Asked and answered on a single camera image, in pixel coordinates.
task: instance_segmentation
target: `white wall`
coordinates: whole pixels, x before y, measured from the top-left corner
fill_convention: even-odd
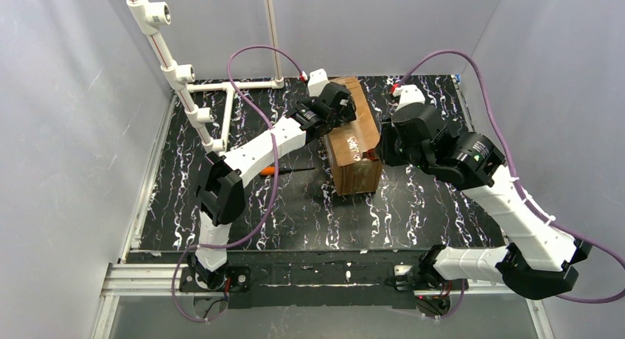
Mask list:
[[[236,50],[269,44],[264,0],[166,1],[172,24],[163,35],[178,63],[191,63],[199,79],[226,78]],[[404,74],[436,49],[472,52],[500,0],[273,0],[279,47],[304,70],[331,75]],[[237,58],[235,77],[271,77],[270,52]],[[284,75],[298,76],[287,60]],[[441,58],[425,73],[459,73],[464,63]]]
[[[558,221],[625,254],[625,0],[502,0],[474,58],[529,192]],[[489,129],[475,78],[463,91]],[[576,265],[581,297],[612,295],[625,273],[597,249]],[[545,302],[558,338],[622,338],[625,300]]]
[[[226,63],[244,46],[270,44],[264,0],[165,1],[172,23],[162,28],[179,64],[192,64],[198,79],[225,79]],[[255,49],[241,54],[232,66],[235,77],[272,77],[273,55]]]
[[[125,0],[0,7],[0,337],[87,338],[170,92]]]
[[[472,52],[500,0],[273,0],[278,42],[304,70],[401,75],[437,49]],[[285,74],[295,72],[283,62]],[[443,57],[419,73],[459,74]]]

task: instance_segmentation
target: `cable tie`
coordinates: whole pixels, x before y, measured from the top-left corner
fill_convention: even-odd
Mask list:
[[[550,223],[552,223],[553,221],[556,220],[555,215],[547,215],[549,217],[549,220],[547,220],[547,222],[545,223],[546,226],[549,226]]]

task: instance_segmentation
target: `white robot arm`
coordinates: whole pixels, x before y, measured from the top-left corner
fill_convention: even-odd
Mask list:
[[[271,134],[282,157],[356,119],[349,90],[328,81],[323,69],[310,73],[309,97],[297,102],[273,126],[247,144],[219,156],[207,153],[195,195],[200,201],[199,243],[226,245],[232,223],[246,207],[245,187],[273,163]],[[199,247],[190,264],[209,289],[223,282],[225,248]]]
[[[473,199],[506,232],[510,245],[459,249],[433,246],[404,281],[438,287],[453,279],[504,283],[541,299],[570,291],[590,246],[541,221],[517,194],[504,156],[485,136],[454,136],[414,85],[395,90],[397,110],[382,122],[377,152],[385,164],[413,164]]]

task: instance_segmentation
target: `floor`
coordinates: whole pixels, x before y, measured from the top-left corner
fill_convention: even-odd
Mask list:
[[[387,95],[396,77],[359,77],[377,121],[393,111]],[[467,130],[451,76],[413,77],[427,99],[441,111],[454,131]],[[282,90],[245,92],[276,121],[298,99],[306,85],[286,79]],[[220,135],[224,92],[197,94],[200,107],[211,107]],[[240,147],[262,132],[259,117],[235,99],[230,145]],[[198,204],[191,190],[204,151],[183,107],[177,103],[161,156],[156,185],[136,251],[181,251],[199,236]],[[456,247],[503,245],[497,224],[452,186],[435,181],[414,167],[385,167],[375,193],[340,197],[335,194],[323,144],[312,142],[281,160],[281,167],[315,167],[282,176],[277,209],[254,238],[240,249],[328,251],[359,249],[426,249],[445,243]],[[256,225],[268,201],[270,179],[248,186],[248,208],[231,229],[230,240],[244,237]]]

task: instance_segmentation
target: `black marble table surface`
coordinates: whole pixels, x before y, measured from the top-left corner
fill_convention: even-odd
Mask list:
[[[377,121],[393,111],[389,86],[397,77],[360,77]],[[416,84],[439,108],[454,131],[466,130],[464,115],[451,76],[415,76]],[[295,101],[305,97],[306,85],[286,79],[282,90],[244,91],[273,120]],[[221,131],[226,94],[199,93],[199,106],[216,116],[209,128],[213,137]],[[255,112],[235,97],[229,143],[240,147],[259,135],[265,126]],[[140,250],[181,251],[198,242],[199,207],[192,195],[203,148],[184,109],[176,103],[161,156],[156,185],[142,232]],[[426,249],[438,243],[455,247],[503,245],[497,224],[451,185],[435,181],[415,167],[384,167],[375,193],[336,195],[327,153],[319,141],[294,151],[281,167],[315,167],[283,175],[276,208],[262,230],[238,249],[248,250],[357,250],[381,248]],[[271,178],[258,177],[246,189],[248,207],[233,223],[230,240],[248,234],[259,222],[269,200]]]

